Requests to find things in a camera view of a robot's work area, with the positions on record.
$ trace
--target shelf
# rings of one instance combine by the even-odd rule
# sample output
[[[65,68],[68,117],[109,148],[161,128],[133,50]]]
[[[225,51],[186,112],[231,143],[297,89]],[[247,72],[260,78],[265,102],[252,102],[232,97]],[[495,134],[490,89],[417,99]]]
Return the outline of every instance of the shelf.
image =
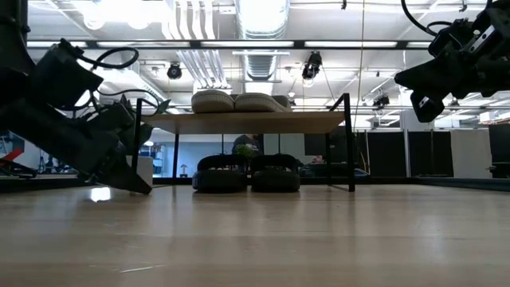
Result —
[[[244,112],[143,118],[147,124],[181,135],[327,133],[343,120],[343,112]]]

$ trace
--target fluorescent light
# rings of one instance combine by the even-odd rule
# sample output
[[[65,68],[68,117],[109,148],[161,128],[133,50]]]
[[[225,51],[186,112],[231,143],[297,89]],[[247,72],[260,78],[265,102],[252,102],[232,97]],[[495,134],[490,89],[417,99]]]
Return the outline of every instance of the fluorescent light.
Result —
[[[87,43],[84,41],[71,41],[71,45],[78,46],[80,48],[86,47]],[[60,44],[59,41],[28,41],[26,46],[28,48],[49,48],[52,45]]]
[[[429,41],[415,41],[407,43],[407,48],[428,48],[429,45]]]
[[[190,46],[188,41],[98,41],[97,45],[104,48],[116,48],[116,47],[132,47],[132,48],[144,48],[144,47],[183,47],[187,48]]]
[[[234,56],[289,56],[290,52],[282,51],[233,51]]]
[[[396,41],[306,41],[305,47],[318,48],[388,48],[396,47]]]
[[[293,47],[293,41],[203,41],[202,47]]]
[[[49,48],[52,45],[58,44],[57,41],[28,41],[26,46],[28,48]]]

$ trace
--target black partition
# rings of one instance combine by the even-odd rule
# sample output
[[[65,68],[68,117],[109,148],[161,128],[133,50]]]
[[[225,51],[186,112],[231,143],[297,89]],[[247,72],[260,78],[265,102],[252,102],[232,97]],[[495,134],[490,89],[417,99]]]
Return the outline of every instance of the black partition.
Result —
[[[453,177],[449,132],[408,132],[411,176]]]
[[[406,149],[403,132],[369,132],[371,176],[406,177]]]
[[[510,169],[510,124],[493,124],[488,126],[491,144],[492,177],[506,179]]]

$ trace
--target ventilation duct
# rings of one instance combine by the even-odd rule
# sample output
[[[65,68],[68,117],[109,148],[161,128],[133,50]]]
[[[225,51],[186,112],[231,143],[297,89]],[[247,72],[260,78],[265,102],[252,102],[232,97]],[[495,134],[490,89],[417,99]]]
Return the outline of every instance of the ventilation duct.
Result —
[[[236,0],[237,29],[242,39],[274,40],[284,36],[290,0]],[[243,56],[249,78],[268,81],[277,69],[278,56]]]

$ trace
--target spotlight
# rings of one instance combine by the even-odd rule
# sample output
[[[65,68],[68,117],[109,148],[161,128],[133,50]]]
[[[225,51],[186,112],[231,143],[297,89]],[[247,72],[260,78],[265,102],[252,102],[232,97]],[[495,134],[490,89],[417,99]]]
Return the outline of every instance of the spotlight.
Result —
[[[379,110],[386,107],[388,104],[390,104],[390,98],[388,97],[388,95],[383,95],[378,99],[375,99],[374,104],[372,106],[377,107],[377,110]]]
[[[322,65],[322,57],[319,52],[312,52],[310,58],[304,65],[303,69],[303,80],[313,80],[320,71]]]
[[[182,77],[182,70],[179,63],[171,63],[167,76],[172,80],[178,80]]]
[[[313,86],[313,79],[303,79],[303,86],[305,88],[311,88]]]

